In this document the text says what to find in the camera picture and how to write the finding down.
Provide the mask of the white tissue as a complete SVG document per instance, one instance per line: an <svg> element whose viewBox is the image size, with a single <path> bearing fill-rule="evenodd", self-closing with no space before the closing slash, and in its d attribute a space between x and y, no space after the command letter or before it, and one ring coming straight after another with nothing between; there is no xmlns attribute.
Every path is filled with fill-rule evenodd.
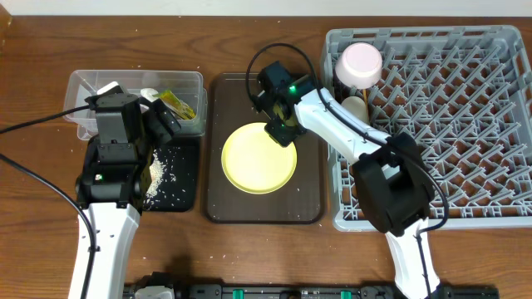
<svg viewBox="0 0 532 299"><path fill-rule="evenodd" d="M153 88L143 88L140 90L140 94L150 102L159 99L159 92Z"/></svg>

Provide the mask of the green yellow snack wrapper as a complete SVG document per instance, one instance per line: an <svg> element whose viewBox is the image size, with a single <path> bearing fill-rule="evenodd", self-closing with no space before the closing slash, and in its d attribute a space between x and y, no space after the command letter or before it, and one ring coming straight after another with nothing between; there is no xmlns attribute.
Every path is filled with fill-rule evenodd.
<svg viewBox="0 0 532 299"><path fill-rule="evenodd" d="M184 101L180 100L171 90L166 90L155 95L162 100L170 110L182 120L193 120L195 111Z"/></svg>

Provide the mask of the yellow-green plate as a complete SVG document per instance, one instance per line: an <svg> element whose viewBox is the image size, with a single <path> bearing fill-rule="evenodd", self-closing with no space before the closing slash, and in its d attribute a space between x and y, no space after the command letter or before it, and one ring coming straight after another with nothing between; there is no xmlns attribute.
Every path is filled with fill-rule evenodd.
<svg viewBox="0 0 532 299"><path fill-rule="evenodd" d="M243 125L230 134L221 148L225 177L248 194L270 194L294 175L298 154L295 144L279 145L264 122Z"/></svg>

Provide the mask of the white cup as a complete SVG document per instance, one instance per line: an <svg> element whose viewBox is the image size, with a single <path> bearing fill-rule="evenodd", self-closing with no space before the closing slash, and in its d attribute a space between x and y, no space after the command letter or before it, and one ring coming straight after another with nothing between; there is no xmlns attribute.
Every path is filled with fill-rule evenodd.
<svg viewBox="0 0 532 299"><path fill-rule="evenodd" d="M369 124L367 105L364 100L357 96L349 96L342 101L342 107L356 116L360 121Z"/></svg>

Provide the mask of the white bowl with rice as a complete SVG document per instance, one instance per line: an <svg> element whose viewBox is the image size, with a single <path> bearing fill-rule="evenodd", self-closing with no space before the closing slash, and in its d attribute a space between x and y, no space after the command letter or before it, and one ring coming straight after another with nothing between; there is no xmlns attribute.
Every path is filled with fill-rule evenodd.
<svg viewBox="0 0 532 299"><path fill-rule="evenodd" d="M371 44L348 46L337 60L337 78L348 87L370 88L382 78L382 54Z"/></svg>

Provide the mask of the wooden chopstick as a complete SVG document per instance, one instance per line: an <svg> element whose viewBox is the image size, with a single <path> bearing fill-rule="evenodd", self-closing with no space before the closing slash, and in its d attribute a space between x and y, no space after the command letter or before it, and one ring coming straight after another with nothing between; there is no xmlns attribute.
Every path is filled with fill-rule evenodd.
<svg viewBox="0 0 532 299"><path fill-rule="evenodd" d="M368 99L367 99L367 89L362 90L363 99L365 102L366 107L368 106Z"/></svg>

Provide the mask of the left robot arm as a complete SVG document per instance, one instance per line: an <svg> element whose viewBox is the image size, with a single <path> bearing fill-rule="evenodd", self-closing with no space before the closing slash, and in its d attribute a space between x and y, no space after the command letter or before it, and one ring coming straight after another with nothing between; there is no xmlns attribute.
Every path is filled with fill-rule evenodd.
<svg viewBox="0 0 532 299"><path fill-rule="evenodd" d="M165 103L130 93L86 98L97 135L76 179L81 207L71 298L120 298L131 244L140 224L156 147L181 126Z"/></svg>

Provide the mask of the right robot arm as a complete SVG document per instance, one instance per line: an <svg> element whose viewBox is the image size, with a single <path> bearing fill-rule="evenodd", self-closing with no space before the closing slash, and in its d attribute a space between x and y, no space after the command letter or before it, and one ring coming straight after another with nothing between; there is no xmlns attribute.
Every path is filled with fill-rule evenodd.
<svg viewBox="0 0 532 299"><path fill-rule="evenodd" d="M407 298L433 297L440 279L428 248L429 204L441 188L426 171L416 141L407 134L390 136L359 120L314 76L263 70L257 81L261 91L250 99L257 111L268 115L268 135L288 147L312 131L346 158L364 216L386 236L397 288Z"/></svg>

